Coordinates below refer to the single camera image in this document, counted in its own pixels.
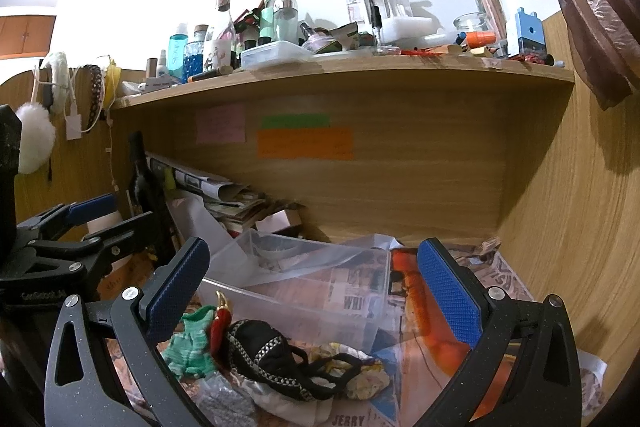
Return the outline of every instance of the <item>blue textured pad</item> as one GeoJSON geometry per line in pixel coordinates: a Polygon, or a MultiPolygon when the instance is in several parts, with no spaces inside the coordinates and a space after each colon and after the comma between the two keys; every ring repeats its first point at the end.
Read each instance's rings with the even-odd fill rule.
{"type": "Polygon", "coordinates": [[[438,251],[427,241],[418,247],[418,269],[457,340],[475,347],[482,335],[480,310],[438,251]]]}
{"type": "Polygon", "coordinates": [[[115,212],[116,209],[116,196],[113,194],[104,194],[93,200],[72,204],[66,214],[65,222],[70,227],[77,227],[78,225],[84,225],[84,223],[111,214],[115,212]]]}
{"type": "Polygon", "coordinates": [[[161,288],[146,306],[146,337],[152,344],[168,340],[209,268],[209,247],[190,238],[162,270],[161,288]]]}

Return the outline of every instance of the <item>green knitted fabric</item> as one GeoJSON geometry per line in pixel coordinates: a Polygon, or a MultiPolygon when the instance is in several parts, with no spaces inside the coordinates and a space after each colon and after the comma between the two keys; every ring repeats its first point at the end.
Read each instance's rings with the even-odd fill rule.
{"type": "Polygon", "coordinates": [[[208,334],[214,311],[214,306],[203,306],[182,315],[184,332],[174,333],[162,352],[162,358],[176,377],[204,378],[216,370],[209,353],[208,334]]]}

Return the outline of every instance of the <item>blue liquid bottle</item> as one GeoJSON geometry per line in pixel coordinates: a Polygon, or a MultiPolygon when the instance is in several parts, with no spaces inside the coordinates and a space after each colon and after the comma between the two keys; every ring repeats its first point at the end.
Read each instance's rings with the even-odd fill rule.
{"type": "Polygon", "coordinates": [[[166,66],[169,69],[169,74],[175,78],[182,78],[184,47],[187,45],[188,40],[187,25],[184,23],[179,24],[174,35],[169,37],[166,66]]]}
{"type": "Polygon", "coordinates": [[[184,61],[182,64],[182,83],[187,82],[190,76],[202,73],[204,58],[204,37],[207,34],[207,24],[199,24],[195,27],[193,41],[184,47],[184,61]]]}

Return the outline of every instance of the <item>orange cap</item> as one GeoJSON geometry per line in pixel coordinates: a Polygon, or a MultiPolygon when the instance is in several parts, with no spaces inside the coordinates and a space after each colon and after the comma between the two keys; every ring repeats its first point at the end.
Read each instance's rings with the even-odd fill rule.
{"type": "Polygon", "coordinates": [[[471,49],[482,48],[487,44],[494,44],[494,32],[469,32],[466,34],[466,43],[471,49]]]}

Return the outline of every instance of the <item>silver screw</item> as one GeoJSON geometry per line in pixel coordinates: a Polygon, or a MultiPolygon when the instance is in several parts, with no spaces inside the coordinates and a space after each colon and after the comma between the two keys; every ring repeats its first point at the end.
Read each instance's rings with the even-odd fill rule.
{"type": "Polygon", "coordinates": [[[502,288],[498,288],[498,286],[491,286],[491,288],[489,288],[489,296],[494,301],[501,301],[504,299],[504,290],[502,288]]]}
{"type": "Polygon", "coordinates": [[[136,288],[135,286],[130,286],[126,290],[124,290],[124,292],[122,292],[122,298],[126,301],[131,301],[135,299],[139,293],[140,290],[138,290],[138,288],[136,288]]]}
{"type": "Polygon", "coordinates": [[[562,302],[562,299],[558,295],[551,294],[549,295],[549,304],[555,308],[561,308],[564,302],[562,302]]]}
{"type": "Polygon", "coordinates": [[[69,295],[65,299],[65,306],[67,308],[71,308],[71,306],[75,306],[76,304],[78,304],[78,296],[77,295],[69,295]]]}

